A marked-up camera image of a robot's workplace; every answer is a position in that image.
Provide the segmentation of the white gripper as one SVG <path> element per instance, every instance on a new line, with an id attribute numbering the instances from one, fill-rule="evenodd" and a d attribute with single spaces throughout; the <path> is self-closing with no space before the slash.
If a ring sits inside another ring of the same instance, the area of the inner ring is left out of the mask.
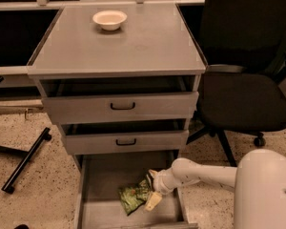
<path id="1" fill-rule="evenodd" d="M 153 177 L 153 187 L 156 192 L 151 192 L 144 209 L 151 212 L 162 200 L 162 195 L 168 195 L 177 187 L 177 181 L 171 169 L 159 172 L 150 169 L 149 174 Z"/>

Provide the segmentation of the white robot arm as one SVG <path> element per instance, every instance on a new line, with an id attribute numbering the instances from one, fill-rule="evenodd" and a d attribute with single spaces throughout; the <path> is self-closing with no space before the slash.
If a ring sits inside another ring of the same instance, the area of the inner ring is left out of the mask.
<path id="1" fill-rule="evenodd" d="M 234 229 L 286 229 L 286 157 L 275 151 L 253 150 L 236 167 L 180 157 L 170 168 L 150 170 L 148 176 L 148 211 L 174 189 L 203 181 L 234 193 Z"/>

